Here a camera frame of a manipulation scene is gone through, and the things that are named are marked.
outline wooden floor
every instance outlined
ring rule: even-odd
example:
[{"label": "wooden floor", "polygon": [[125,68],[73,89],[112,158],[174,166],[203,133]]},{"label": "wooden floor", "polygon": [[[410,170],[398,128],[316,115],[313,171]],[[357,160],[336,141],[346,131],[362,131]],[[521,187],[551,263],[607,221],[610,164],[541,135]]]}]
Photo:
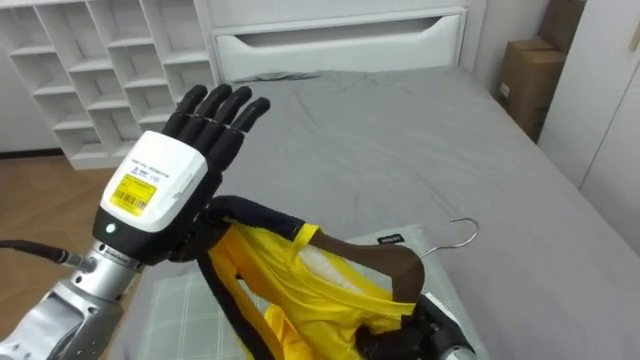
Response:
[{"label": "wooden floor", "polygon": [[[28,239],[84,254],[112,173],[74,171],[63,157],[0,161],[0,239]],[[68,273],[46,260],[0,249],[0,340]]]}]

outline white shelf unit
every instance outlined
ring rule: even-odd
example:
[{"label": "white shelf unit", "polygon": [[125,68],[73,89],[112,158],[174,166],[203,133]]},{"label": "white shelf unit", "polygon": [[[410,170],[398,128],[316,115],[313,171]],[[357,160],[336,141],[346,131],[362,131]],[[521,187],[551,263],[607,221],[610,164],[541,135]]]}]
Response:
[{"label": "white shelf unit", "polygon": [[171,64],[165,66],[169,86],[176,103],[182,100],[184,94],[194,85],[202,84],[211,89],[215,81],[209,63],[194,62],[185,64]]},{"label": "white shelf unit", "polygon": [[167,85],[126,89],[126,92],[139,124],[165,123],[175,109]]},{"label": "white shelf unit", "polygon": [[117,166],[193,85],[215,85],[204,0],[0,9],[0,44],[76,169]]}]

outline yellow shirt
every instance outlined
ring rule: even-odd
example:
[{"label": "yellow shirt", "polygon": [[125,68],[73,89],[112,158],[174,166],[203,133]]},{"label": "yellow shirt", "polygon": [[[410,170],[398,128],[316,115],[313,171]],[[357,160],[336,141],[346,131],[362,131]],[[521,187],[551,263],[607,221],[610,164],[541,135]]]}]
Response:
[{"label": "yellow shirt", "polygon": [[[234,224],[208,258],[201,259],[203,274],[249,358],[360,359],[355,348],[360,326],[374,334],[397,330],[401,317],[411,315],[415,304],[391,301],[388,291],[341,257],[316,249],[321,264],[303,261],[300,251],[318,229],[304,224],[290,241],[262,228]],[[322,267],[334,275],[324,276],[325,271],[318,270]],[[237,276],[273,304],[264,318],[237,284]],[[328,280],[334,277],[340,277],[342,284]]]}]

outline hanger hook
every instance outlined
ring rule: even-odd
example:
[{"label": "hanger hook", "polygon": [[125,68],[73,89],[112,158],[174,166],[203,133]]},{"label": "hanger hook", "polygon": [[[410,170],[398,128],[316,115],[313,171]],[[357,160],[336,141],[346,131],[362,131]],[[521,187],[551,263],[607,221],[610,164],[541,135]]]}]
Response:
[{"label": "hanger hook", "polygon": [[458,222],[458,221],[468,221],[471,224],[473,224],[473,227],[475,228],[475,231],[473,233],[473,235],[471,235],[471,237],[469,239],[467,239],[467,241],[461,243],[461,244],[456,244],[456,245],[445,245],[445,246],[436,246],[433,249],[427,251],[426,253],[420,255],[420,259],[427,257],[429,255],[431,255],[433,252],[438,251],[438,250],[445,250],[445,249],[459,249],[461,247],[465,247],[469,244],[471,244],[471,242],[478,237],[478,233],[480,232],[480,225],[478,224],[477,221],[475,221],[472,218],[455,218],[455,219],[451,219],[449,220],[450,222]]}]

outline yellow label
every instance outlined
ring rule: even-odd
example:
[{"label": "yellow label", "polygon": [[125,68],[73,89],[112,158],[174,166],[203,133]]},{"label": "yellow label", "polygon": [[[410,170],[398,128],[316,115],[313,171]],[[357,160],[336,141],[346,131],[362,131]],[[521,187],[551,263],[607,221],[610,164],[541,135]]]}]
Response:
[{"label": "yellow label", "polygon": [[111,195],[111,203],[130,214],[140,216],[155,192],[155,186],[131,175],[125,175]]}]

